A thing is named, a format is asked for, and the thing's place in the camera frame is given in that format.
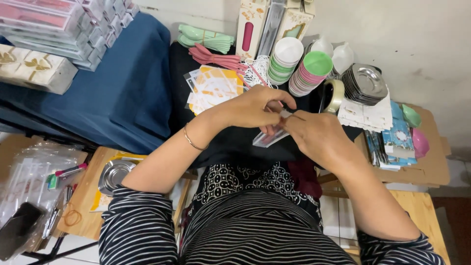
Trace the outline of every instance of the stack of boxes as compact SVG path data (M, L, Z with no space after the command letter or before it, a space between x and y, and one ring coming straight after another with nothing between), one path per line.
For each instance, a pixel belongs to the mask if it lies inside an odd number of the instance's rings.
M138 12L130 0L0 0L0 35L95 71Z

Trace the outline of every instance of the blue cloth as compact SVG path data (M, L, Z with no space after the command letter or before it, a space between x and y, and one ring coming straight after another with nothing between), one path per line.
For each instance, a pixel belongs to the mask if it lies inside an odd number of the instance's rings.
M169 30L139 13L64 95L0 83L0 98L99 145L149 154L170 135L169 44Z

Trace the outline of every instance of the pink bowl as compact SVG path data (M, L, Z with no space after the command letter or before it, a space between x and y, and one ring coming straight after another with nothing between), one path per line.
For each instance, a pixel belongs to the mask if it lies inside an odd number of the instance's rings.
M415 158L422 158L430 150L429 141L417 128L412 128L412 143L415 149Z

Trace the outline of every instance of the metal ashtray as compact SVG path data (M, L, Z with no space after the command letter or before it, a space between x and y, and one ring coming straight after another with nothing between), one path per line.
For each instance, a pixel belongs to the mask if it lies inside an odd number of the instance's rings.
M124 177L131 172L136 164L127 160L111 160L101 172L98 189L107 196L113 196L113 190L121 184Z

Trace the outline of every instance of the stack of plates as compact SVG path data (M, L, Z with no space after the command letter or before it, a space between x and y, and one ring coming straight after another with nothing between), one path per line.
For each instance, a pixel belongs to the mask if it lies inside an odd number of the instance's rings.
M300 40L286 37L279 40L270 56L268 80L274 85L288 81L302 57L304 48Z
M312 51L304 57L289 82L289 91L295 97L306 96L332 71L330 57L321 51Z
M386 83L373 66L353 64L342 76L345 97L366 106L374 106L388 95Z

